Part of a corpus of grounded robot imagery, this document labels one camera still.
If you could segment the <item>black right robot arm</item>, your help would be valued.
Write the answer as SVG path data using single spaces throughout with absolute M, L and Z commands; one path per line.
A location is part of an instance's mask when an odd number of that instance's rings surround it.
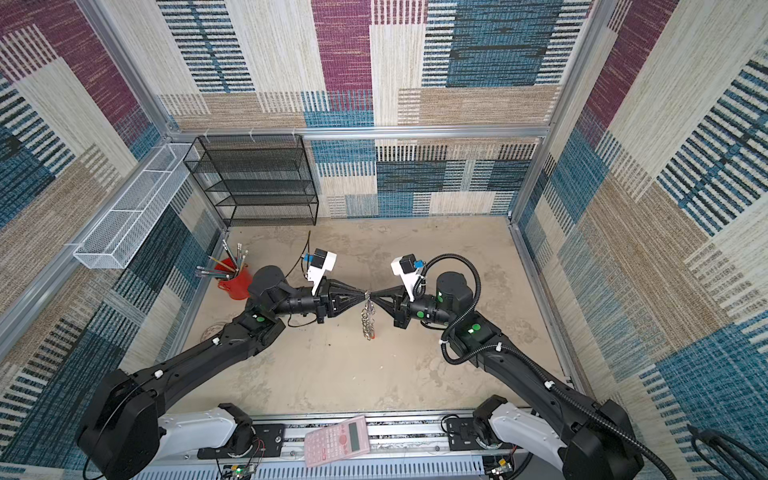
M 397 286 L 375 291 L 371 299 L 399 328 L 412 320 L 448 328 L 441 347 L 501 381 L 529 406 L 523 411 L 499 396 L 488 398 L 474 413 L 479 442 L 519 446 L 566 479 L 632 479 L 643 469 L 639 449 L 625 438 L 631 431 L 627 414 L 613 402 L 599 404 L 570 388 L 514 346 L 477 311 L 479 296 L 463 274 L 440 274 L 433 295 Z

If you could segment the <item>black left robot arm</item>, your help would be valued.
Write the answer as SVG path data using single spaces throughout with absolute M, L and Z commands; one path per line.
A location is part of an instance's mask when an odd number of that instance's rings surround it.
M 146 467 L 169 436 L 159 419 L 185 395 L 221 371 L 254 357 L 285 330 L 285 315 L 312 313 L 318 321 L 356 306 L 364 291 L 320 278 L 310 287 L 292 287 L 275 265 L 259 269 L 242 313 L 211 339 L 128 374 L 116 369 L 96 387 L 76 434 L 86 464 L 106 479 L 130 479 Z

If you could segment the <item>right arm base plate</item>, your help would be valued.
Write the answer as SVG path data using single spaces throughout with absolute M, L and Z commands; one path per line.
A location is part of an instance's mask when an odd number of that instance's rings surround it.
M 511 443 L 491 444 L 480 440 L 475 431 L 471 417 L 460 417 L 457 414 L 448 414 L 441 418 L 440 428 L 448 441 L 448 448 L 455 451 L 498 451 L 526 453 L 522 447 Z

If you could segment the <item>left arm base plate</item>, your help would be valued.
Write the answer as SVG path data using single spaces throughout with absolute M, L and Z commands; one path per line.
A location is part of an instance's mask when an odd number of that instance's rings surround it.
M 258 460 L 279 457 L 282 451 L 284 424 L 250 424 L 238 426 L 233 435 L 221 447 L 201 448 L 198 460 L 237 459 Z

